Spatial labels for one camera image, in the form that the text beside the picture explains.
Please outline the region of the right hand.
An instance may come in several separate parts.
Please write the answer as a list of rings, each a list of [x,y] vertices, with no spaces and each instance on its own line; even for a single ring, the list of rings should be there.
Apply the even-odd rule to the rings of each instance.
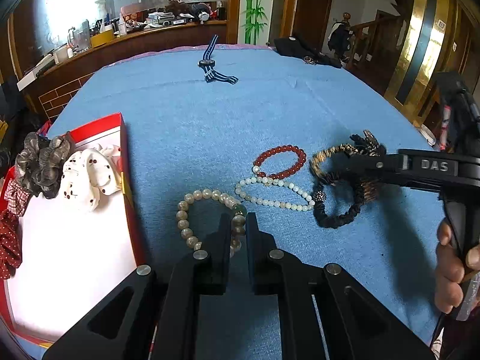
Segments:
[[[434,303],[441,312],[449,314],[463,300],[461,282],[465,276],[465,268],[479,270],[479,246],[467,253],[466,264],[463,264],[457,257],[456,250],[450,245],[452,229],[446,219],[439,224],[437,238],[439,243],[436,248]]]

